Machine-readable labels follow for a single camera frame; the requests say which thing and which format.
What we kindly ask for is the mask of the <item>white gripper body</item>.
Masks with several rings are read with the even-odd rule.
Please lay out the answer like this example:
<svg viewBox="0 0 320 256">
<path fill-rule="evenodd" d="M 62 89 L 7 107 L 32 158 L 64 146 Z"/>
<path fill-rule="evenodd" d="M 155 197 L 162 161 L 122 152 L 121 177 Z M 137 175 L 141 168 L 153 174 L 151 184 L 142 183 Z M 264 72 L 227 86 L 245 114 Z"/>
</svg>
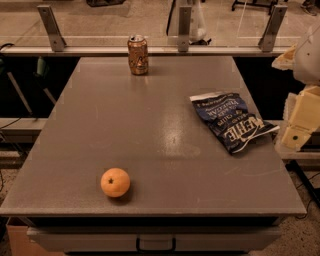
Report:
<svg viewBox="0 0 320 256">
<path fill-rule="evenodd" d="M 294 78 L 304 84 L 320 85 L 320 21 L 300 38 L 294 55 Z"/>
</svg>

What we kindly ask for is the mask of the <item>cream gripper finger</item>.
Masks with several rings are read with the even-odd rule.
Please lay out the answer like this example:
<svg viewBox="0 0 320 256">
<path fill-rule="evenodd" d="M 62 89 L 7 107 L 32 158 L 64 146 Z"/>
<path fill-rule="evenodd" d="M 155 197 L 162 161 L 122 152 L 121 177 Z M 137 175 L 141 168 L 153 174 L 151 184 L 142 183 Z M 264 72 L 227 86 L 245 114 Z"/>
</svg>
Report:
<svg viewBox="0 0 320 256">
<path fill-rule="evenodd" d="M 271 66 L 278 70 L 292 70 L 295 63 L 295 53 L 297 45 L 292 45 L 283 54 L 279 55 L 271 64 Z"/>
<path fill-rule="evenodd" d="M 298 94 L 289 93 L 283 119 L 286 128 L 281 143 L 299 151 L 320 127 L 320 87 L 307 85 Z"/>
</svg>

